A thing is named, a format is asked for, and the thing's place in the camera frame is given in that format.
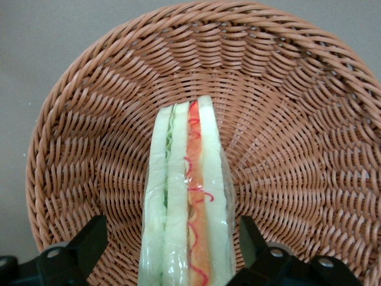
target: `tomato slice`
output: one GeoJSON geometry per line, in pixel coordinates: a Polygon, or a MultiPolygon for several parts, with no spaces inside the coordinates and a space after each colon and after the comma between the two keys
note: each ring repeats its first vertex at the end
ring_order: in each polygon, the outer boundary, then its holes
{"type": "Polygon", "coordinates": [[[208,247],[207,214],[205,196],[213,201],[213,196],[203,189],[202,166],[200,156],[201,124],[198,103],[189,108],[188,143],[185,160],[189,164],[186,177],[188,179],[189,203],[189,282],[191,286],[207,286],[210,284],[210,258],[208,247]]]}

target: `plastic wrap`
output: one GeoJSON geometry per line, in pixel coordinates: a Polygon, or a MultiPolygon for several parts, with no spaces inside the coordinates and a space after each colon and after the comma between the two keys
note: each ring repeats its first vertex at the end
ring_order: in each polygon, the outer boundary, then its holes
{"type": "Polygon", "coordinates": [[[152,135],[138,285],[225,285],[234,187],[210,97],[162,108],[152,135]]]}

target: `wicker basket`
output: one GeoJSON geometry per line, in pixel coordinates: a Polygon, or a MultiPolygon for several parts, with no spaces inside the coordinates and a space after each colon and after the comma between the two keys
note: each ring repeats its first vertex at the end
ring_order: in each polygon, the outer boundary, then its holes
{"type": "MultiPolygon", "coordinates": [[[[236,217],[302,260],[381,280],[381,88],[331,34],[252,2],[156,10],[90,46],[53,87],[33,132],[27,205],[39,250],[107,215],[93,285],[135,285],[158,109],[211,95],[236,217]]],[[[243,266],[235,233],[238,268],[243,266]]]]}

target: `black clamp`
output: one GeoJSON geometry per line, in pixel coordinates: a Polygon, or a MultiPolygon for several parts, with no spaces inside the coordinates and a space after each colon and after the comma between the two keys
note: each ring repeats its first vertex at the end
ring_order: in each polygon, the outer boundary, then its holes
{"type": "Polygon", "coordinates": [[[66,247],[47,249],[21,265],[14,256],[0,256],[0,285],[87,285],[106,246],[106,217],[94,216],[66,247]]]}
{"type": "Polygon", "coordinates": [[[287,251],[269,247],[249,216],[240,223],[239,244],[245,264],[227,286],[361,286],[340,260],[316,256],[304,263],[287,251]]]}

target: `gray background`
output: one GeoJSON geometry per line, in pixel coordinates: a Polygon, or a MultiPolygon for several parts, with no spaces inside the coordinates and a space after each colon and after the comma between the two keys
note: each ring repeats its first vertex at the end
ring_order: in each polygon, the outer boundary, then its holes
{"type": "MultiPolygon", "coordinates": [[[[156,8],[148,1],[0,0],[0,255],[38,254],[25,202],[29,140],[44,99],[66,68],[113,27],[156,8]]],[[[263,0],[339,36],[381,79],[380,0],[263,0]]]]}

